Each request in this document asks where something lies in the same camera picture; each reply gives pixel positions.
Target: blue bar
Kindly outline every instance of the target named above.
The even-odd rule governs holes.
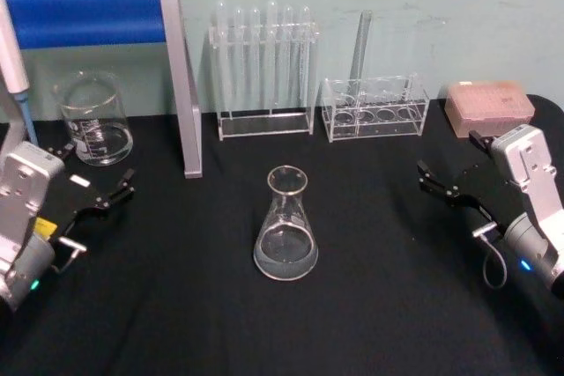
[[[165,42],[160,0],[6,0],[19,47]]]

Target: beaker measurement marking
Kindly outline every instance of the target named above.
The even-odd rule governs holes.
[[[91,119],[90,121],[81,121],[80,128],[85,137],[86,149],[92,159],[103,158],[108,154],[106,146],[96,147],[104,143],[104,135],[102,134],[100,121]]]
[[[297,217],[297,216],[292,216],[292,217],[290,217],[290,220],[291,220],[292,222],[294,222],[295,224],[299,225],[299,226],[305,226],[305,224],[306,224],[306,223],[303,221],[303,219],[300,219],[300,218]]]

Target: cable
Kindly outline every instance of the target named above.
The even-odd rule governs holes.
[[[505,283],[508,281],[508,267],[500,251],[496,247],[494,247],[494,245],[490,241],[488,241],[484,235],[481,235],[478,238],[490,248],[490,251],[487,252],[486,258],[484,259],[484,264],[482,265],[482,276],[484,277],[484,282],[486,283],[488,288],[491,288],[492,290],[499,290],[503,288]],[[497,256],[498,260],[500,261],[501,268],[503,269],[503,278],[497,285],[492,284],[487,277],[487,263],[489,262],[492,253]]]

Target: black table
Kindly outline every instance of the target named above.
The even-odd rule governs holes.
[[[564,114],[532,97],[564,170]],[[564,372],[564,305],[510,259],[487,289],[479,217],[419,191],[417,159],[454,176],[485,157],[431,103],[423,137],[329,144],[314,136],[217,137],[204,117],[204,177],[184,180],[174,116],[132,118],[134,150],[105,169],[67,168],[110,190],[129,166],[135,198],[71,236],[90,247],[45,276],[0,347],[2,375],[546,375]],[[64,141],[37,125],[41,145]],[[252,249],[266,174],[309,177],[319,262],[302,280],[263,276]],[[557,176],[560,192],[564,180]]]

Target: blue led light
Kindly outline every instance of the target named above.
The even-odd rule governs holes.
[[[526,262],[525,260],[521,260],[521,266],[523,267],[523,269],[527,270],[528,272],[530,272],[532,270],[532,267],[530,266],[530,264],[528,262]]]

